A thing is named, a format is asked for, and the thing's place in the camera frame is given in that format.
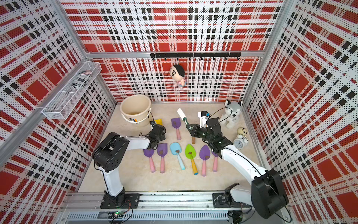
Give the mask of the purple trowel pink handle back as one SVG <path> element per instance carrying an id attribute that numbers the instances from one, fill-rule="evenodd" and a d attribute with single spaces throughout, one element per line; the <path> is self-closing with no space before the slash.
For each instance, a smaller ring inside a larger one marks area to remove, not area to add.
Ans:
<path id="1" fill-rule="evenodd" d="M 173 119 L 171 119 L 171 123 L 172 123 L 173 128 L 176 129 L 177 140 L 181 140 L 181 134 L 179 131 L 179 127 L 181 126 L 181 119 L 173 118 Z"/>

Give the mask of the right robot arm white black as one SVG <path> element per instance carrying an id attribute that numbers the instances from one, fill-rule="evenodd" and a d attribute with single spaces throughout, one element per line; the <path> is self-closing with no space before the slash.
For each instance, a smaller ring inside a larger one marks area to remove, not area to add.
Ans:
<path id="1" fill-rule="evenodd" d="M 234 183 L 225 189 L 224 198 L 229 206 L 244 203 L 252 206 L 264 219 L 268 219 L 288 203 L 282 179 L 274 169 L 267 170 L 246 157 L 227 139 L 221 130 L 219 119 L 208 119 L 206 127 L 189 124 L 183 119 L 186 129 L 195 138 L 201 138 L 223 160 L 235 167 L 250 183 L 250 188 Z"/>

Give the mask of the green white scrub brush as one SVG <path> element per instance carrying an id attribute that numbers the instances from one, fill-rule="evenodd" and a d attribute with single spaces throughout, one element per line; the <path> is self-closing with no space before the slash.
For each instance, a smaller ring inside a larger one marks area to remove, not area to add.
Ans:
<path id="1" fill-rule="evenodd" d="M 187 121 L 187 117 L 186 117 L 186 115 L 184 114 L 184 112 L 182 111 L 181 108 L 179 108 L 179 109 L 177 110 L 177 113 L 178 113 L 178 115 L 180 116 L 180 118 L 184 121 L 184 123 L 185 123 L 185 125 L 186 125 L 186 128 L 187 128 L 188 130 L 192 130 L 192 129 L 189 127 L 189 123 L 188 123 L 188 121 Z"/>

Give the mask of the yellow trowel wooden handle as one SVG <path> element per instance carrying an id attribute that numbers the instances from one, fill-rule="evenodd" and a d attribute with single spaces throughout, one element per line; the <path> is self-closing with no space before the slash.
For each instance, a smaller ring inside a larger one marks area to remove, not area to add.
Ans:
<path id="1" fill-rule="evenodd" d="M 156 119 L 156 120 L 155 120 L 155 123 L 158 124 L 158 125 L 163 125 L 163 124 L 162 124 L 162 119 Z"/>

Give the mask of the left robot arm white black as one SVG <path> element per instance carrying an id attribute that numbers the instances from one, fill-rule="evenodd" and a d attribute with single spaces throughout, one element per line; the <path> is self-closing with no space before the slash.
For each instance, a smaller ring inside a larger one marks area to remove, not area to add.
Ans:
<path id="1" fill-rule="evenodd" d="M 101 209 L 120 209 L 126 205 L 136 209 L 140 194 L 125 192 L 120 181 L 119 165 L 127 150 L 157 149 L 158 144 L 165 140 L 166 129 L 155 124 L 148 134 L 140 136 L 121 136 L 115 132 L 109 133 L 92 154 L 95 169 L 102 172 L 105 182 L 104 196 Z"/>

